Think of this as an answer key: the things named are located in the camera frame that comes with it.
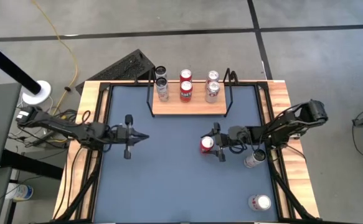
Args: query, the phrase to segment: concrete floor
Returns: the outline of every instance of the concrete floor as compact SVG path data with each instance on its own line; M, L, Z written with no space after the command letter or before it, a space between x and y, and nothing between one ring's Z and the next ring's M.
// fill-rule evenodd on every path
M253 27L245 0L38 2L61 34ZM253 2L260 27L363 24L363 0ZM29 0L0 0L0 37L53 34ZM363 223L363 157L355 151L351 138L351 119L363 110L363 29L272 32L262 36L273 78L286 80L292 103L313 98L326 105L328 123L302 138L321 217ZM264 79L254 33L66 43L78 58L78 83L135 49L141 49L156 65L166 66L173 78L183 68L203 77L208 70L223 72L230 67L242 79ZM0 42L0 49L33 78L50 82L55 101L72 79L72 58L57 41ZM0 76L0 83L8 82L6 79ZM62 108L77 109L79 99L78 93L71 93ZM363 150L363 129L356 135ZM39 209L41 215L28 209L36 203L46 208ZM20 203L14 223L46 222L54 203L49 199Z

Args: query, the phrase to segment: wooden shelf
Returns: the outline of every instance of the wooden shelf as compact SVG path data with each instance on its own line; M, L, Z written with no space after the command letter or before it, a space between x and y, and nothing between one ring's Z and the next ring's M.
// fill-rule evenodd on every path
M192 82L192 99L188 103L180 100L180 83L177 80L169 80L169 101L162 102L158 97L156 86L153 91L152 111L155 115L205 115L225 114L227 105L225 102L224 83L220 83L220 91L215 103L205 100L205 82Z

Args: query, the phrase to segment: wooden board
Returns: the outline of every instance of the wooden board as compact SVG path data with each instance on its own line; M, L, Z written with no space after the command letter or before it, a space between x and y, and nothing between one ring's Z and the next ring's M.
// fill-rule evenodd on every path
M240 80L240 82L257 82L257 81L263 81L263 80ZM133 83L134 81L87 81L85 82L85 87L83 90L82 98L80 100L80 105L78 109L78 115L77 115L77 122L80 122L82 120L82 114L86 110L90 110L92 114L95 112L95 107L97 105L98 100L98 90L100 86L100 82L112 82L112 83ZM274 114L277 115L284 109L291 106L290 99L288 95L288 90L286 89L285 81L268 81L268 87L270 91L270 97L271 102L273 106ZM269 121L268 116L268 108L266 107L266 100L264 98L263 91L260 90L261 96L262 96L262 105L263 110L265 112L265 119L266 121ZM105 105L106 103L106 94L108 92L104 91L104 97L102 100L102 105ZM102 121L104 112L103 110L104 106L101 107L99 119ZM289 145L296 148L297 150L303 152L300 141L297 140L291 140L289 142ZM69 147L68 150L68 164L72 164L73 160L75 159L75 155L79 149L79 144L76 141L73 141ZM73 169L73 180L72 180L72 191L71 191L71 198L70 201L73 200L74 196L78 193L80 190L80 184L82 182L82 175L83 175L83 169L84 165L86 163L86 154L87 150L82 149L82 151L79 153L76 161L75 166ZM295 152L284 149L282 150L282 154L285 160L285 167L286 167L286 173L288 176L288 182L291 191L295 194L296 198L301 202L301 204L307 209L307 211L314 215L315 217L318 217L318 209L316 206L316 201L313 194L313 189L311 187L311 181L309 178L307 166L304 163L304 159L300 157L299 155L295 154ZM70 166L67 166L66 170L64 172L67 172L67 188L65 190L65 197L64 202L62 203L62 206L59 211L59 215L61 215L65 209L69 194L69 182L70 182ZM65 176L62 176L61 185L58 192L57 197L57 203L55 204L55 211L57 211L60 203L62 194L64 193L64 186L65 186ZM289 217L288 209L286 207L286 197L280 190L280 200L281 200L281 207L284 214L284 217ZM86 218L88 213L88 206L90 204L90 193L87 193L85 196L85 200L83 201L82 205L82 216L81 218Z
M154 86L152 111L155 115L213 115L227 112L224 83L220 83L220 91L215 103L208 103L205 100L205 81L192 82L192 99L187 103L180 100L180 83L178 81L169 80L168 85L169 100L167 102L159 99L156 85Z

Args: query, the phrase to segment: wooden table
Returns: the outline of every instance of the wooden table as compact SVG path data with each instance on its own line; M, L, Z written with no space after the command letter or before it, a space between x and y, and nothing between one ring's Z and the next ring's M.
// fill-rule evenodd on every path
M258 82L263 80L240 80L240 82ZM87 81L85 82L85 86L83 89L82 97L80 99L79 109L77 113L76 122L79 123L82 121L82 115L86 110L90 110L92 114L95 114L95 109L98 101L98 94L100 89L100 83L133 83L134 81ZM270 92L270 98L271 103L273 107L274 114L277 115L278 113L282 112L283 110L287 109L291 106L288 90L286 89L286 83L283 80L272 80L267 81L268 82L268 88ZM269 122L269 112L268 108L266 106L266 99L264 97L264 91L260 90L260 95L262 97L262 105L263 110L265 114L266 122ZM103 122L105 110L107 110L106 107L106 100L108 96L108 91L105 90L103 92L102 102L101 102L101 110L98 117L99 122ZM88 121L93 121L93 116L90 116ZM297 150L303 152L303 149L301 147L301 143L299 140L290 140L289 145L296 148ZM63 214L63 212L67 208L68 204L68 196L70 194L70 201L71 203L74 199L74 197L78 194L80 190L80 186L82 183L82 176L83 176L83 170L86 163L87 158L87 150L82 149L78 153L78 156L75 158L75 155L77 151L79 150L80 145L78 142L73 141L70 144L69 150L68 150L68 157L67 157L67 169L64 169L64 172L67 172L67 181L66 181L66 189L65 189L65 197L64 201L62 202L62 206L60 207L59 214L57 216L60 216ZM297 153L285 148L282 150L284 162L285 162L285 168L286 168L286 174L288 177L288 182L291 191L294 193L296 198L300 201L300 203L307 209L307 211L314 215L315 217L318 217L318 209L316 205L316 201L313 194L313 189L311 186L311 181L309 178L308 170L306 163L304 159ZM92 162L91 164L95 163L95 155L92 156ZM73 168L73 178L72 178L72 189L69 192L70 187L70 174L71 174L71 164L75 161L75 165ZM57 203L55 204L55 210L54 213L58 210L62 195L64 194L64 188L65 188L65 175L62 175L62 181L59 188L59 193L57 197ZM289 217L288 208L286 205L286 198L283 193L283 191L278 188L280 193L280 200L281 200L281 208L283 211L283 216L285 218ZM82 205L82 214L81 218L87 217L87 211L88 206L90 203L90 196L91 196L91 188L85 195L85 200L83 201Z

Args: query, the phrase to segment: blue table surface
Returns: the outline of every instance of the blue table surface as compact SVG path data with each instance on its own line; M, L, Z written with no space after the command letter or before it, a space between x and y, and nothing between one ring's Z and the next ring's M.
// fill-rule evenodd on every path
M252 86L233 87L233 106L223 116L156 116L146 102L146 87L116 86L110 126L132 114L134 128L150 135L123 158L124 145L104 154L94 222L242 222L275 221L273 189L267 162L248 169L243 160L252 153L225 151L226 161L199 151L200 137L219 122L223 133L231 126L259 126ZM248 206L254 194L270 197L272 206L256 212Z

